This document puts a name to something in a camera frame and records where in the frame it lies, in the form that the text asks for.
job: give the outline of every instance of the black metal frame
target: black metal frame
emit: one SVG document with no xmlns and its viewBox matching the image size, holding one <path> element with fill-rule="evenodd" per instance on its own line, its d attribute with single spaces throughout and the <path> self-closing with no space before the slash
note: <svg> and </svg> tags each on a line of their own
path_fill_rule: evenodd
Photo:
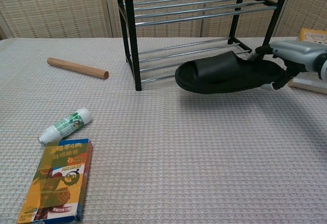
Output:
<svg viewBox="0 0 327 224">
<path fill-rule="evenodd" d="M 136 27 L 135 27 L 135 14 L 134 14 L 134 3 L 133 0 L 117 0 L 118 1 L 118 8 L 119 8 L 119 15 L 122 27 L 122 34 L 123 34 L 123 41 L 124 41 L 124 49 L 126 55 L 126 61 L 128 62 L 131 71 L 133 73 L 134 81 L 135 81 L 135 89 L 137 91 L 142 90 L 141 85 L 141 74 L 139 69 L 139 57 L 138 57 L 138 48 L 137 48 L 137 36 L 136 36 Z M 281 13 L 282 7 L 284 5 L 285 0 L 278 0 L 277 2 L 271 0 L 254 0 L 254 1 L 261 1 L 265 6 L 268 7 L 275 7 L 274 13 L 271 17 L 271 21 L 263 41 L 263 45 L 269 43 L 273 31 L 275 29 L 276 23 L 278 21 L 279 15 Z M 237 0 L 236 4 L 241 4 L 243 0 Z M 235 11 L 240 11 L 241 8 L 235 8 Z M 239 21 L 239 14 L 235 14 L 232 19 L 232 24 L 230 27 L 229 32 L 229 40 L 228 44 L 239 44 L 245 51 L 252 51 L 250 47 L 245 45 L 242 41 L 235 37 L 236 29 L 238 26 Z"/>
</svg>

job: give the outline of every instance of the wooden stick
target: wooden stick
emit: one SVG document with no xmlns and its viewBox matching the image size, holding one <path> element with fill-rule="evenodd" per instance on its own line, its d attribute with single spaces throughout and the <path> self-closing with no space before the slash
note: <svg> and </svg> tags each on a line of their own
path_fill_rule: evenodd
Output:
<svg viewBox="0 0 327 224">
<path fill-rule="evenodd" d="M 70 71 L 87 74 L 104 80 L 109 77 L 108 71 L 97 69 L 94 67 L 88 67 L 73 62 L 67 62 L 52 57 L 49 57 L 46 62 L 51 66 L 61 67 Z"/>
</svg>

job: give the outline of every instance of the robotic arm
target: robotic arm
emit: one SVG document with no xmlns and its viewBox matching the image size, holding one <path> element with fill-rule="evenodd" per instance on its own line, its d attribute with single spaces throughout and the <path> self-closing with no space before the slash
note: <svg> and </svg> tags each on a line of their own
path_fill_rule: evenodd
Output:
<svg viewBox="0 0 327 224">
<path fill-rule="evenodd" d="M 264 55 L 273 55 L 284 61 L 286 70 L 271 84 L 261 86 L 267 90 L 278 90 L 300 72 L 316 72 L 327 82 L 327 46 L 302 41 L 275 41 L 253 50 L 247 60 L 258 61 Z"/>
</svg>

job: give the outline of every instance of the black slipper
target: black slipper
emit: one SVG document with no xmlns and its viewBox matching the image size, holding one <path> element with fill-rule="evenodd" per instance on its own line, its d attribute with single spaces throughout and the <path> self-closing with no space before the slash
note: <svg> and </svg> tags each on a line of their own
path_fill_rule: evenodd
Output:
<svg viewBox="0 0 327 224">
<path fill-rule="evenodd" d="M 181 88 L 195 93 L 228 93 L 270 84 L 283 71 L 274 62 L 247 61 L 230 51 L 183 63 L 175 72 L 175 80 Z"/>
</svg>

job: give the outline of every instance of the white tube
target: white tube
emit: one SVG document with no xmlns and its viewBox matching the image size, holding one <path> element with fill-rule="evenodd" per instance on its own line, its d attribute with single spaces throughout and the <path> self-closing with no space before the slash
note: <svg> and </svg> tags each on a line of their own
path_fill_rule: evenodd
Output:
<svg viewBox="0 0 327 224">
<path fill-rule="evenodd" d="M 91 113 L 86 108 L 81 108 L 68 117 L 58 121 L 53 126 L 48 127 L 38 138 L 41 144 L 59 141 L 75 130 L 82 128 L 91 120 Z"/>
</svg>

